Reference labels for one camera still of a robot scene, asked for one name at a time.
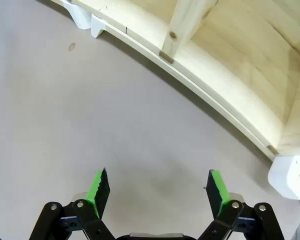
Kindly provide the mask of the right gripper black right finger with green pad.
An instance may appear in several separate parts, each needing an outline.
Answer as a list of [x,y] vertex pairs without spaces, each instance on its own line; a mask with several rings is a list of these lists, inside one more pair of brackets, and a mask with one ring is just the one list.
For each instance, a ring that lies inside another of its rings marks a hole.
[[253,207],[228,192],[220,171],[211,169],[205,186],[213,221],[200,240],[227,240],[232,233],[242,233],[247,240],[283,240],[272,206],[258,202]]

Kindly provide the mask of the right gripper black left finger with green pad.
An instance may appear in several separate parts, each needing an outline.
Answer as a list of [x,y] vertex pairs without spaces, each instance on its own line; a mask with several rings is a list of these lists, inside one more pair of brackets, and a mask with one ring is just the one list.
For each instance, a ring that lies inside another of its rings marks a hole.
[[102,221],[110,194],[106,169],[99,170],[85,198],[62,206],[48,202],[36,221],[31,240],[67,240],[73,232],[82,231],[88,240],[114,240]]

